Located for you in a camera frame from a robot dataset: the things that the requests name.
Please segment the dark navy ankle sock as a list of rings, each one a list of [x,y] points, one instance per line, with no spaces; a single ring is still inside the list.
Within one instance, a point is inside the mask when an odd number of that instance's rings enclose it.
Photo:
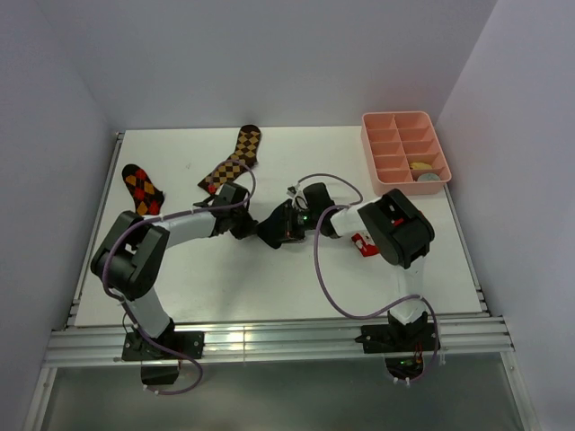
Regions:
[[[286,221],[283,216],[270,216],[257,225],[257,236],[277,250],[286,240]]]

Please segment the yellow ankle sock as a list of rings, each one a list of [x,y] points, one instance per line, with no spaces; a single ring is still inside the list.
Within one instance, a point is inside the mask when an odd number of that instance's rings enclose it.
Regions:
[[[410,169],[411,170],[431,170],[432,166],[430,164],[427,163],[420,163],[420,162],[414,162],[414,163],[410,163]]]

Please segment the grey ankle sock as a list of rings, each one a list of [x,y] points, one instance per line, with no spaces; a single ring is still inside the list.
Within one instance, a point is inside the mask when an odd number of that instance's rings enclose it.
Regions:
[[[426,172],[418,176],[417,182],[435,182],[441,181],[441,178],[435,172]]]

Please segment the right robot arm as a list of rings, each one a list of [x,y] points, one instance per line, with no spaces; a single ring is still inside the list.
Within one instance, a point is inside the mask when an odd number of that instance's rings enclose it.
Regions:
[[[330,305],[339,314],[355,320],[375,318],[386,312],[398,321],[388,331],[391,344],[400,350],[411,348],[420,338],[415,322],[431,311],[422,295],[425,259],[435,239],[430,221],[398,189],[367,202],[359,197],[348,205],[335,204],[322,182],[304,189],[293,186],[288,195],[289,199],[258,224],[258,237],[277,250],[285,243],[301,242],[306,232],[313,232],[315,273]],[[320,269],[320,237],[337,239],[356,233],[366,233],[394,271],[393,291],[397,299],[367,315],[353,315],[337,305]]]

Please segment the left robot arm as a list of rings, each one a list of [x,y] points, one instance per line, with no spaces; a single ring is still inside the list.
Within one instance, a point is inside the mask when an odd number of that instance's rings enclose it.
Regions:
[[[91,261],[106,295],[124,304],[146,335],[143,349],[154,358],[169,356],[175,347],[173,320],[155,291],[165,252],[176,245],[231,233],[242,239],[255,233],[245,187],[233,182],[190,210],[166,217],[144,218],[122,212]]]

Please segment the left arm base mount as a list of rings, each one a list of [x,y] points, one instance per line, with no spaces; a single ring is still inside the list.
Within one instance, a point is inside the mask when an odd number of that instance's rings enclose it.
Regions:
[[[137,330],[129,332],[121,360],[140,363],[141,382],[147,386],[169,386],[176,382],[183,360],[201,359],[205,341],[203,331],[175,331],[161,339],[145,339]]]

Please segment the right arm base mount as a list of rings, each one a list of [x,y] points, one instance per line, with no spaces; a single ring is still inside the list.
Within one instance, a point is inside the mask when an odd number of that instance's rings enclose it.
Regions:
[[[402,325],[396,321],[386,324],[363,325],[354,341],[362,346],[366,355],[382,354],[385,369],[395,383],[409,385],[426,370],[424,353],[436,359],[441,348],[439,335],[433,323],[414,322]]]

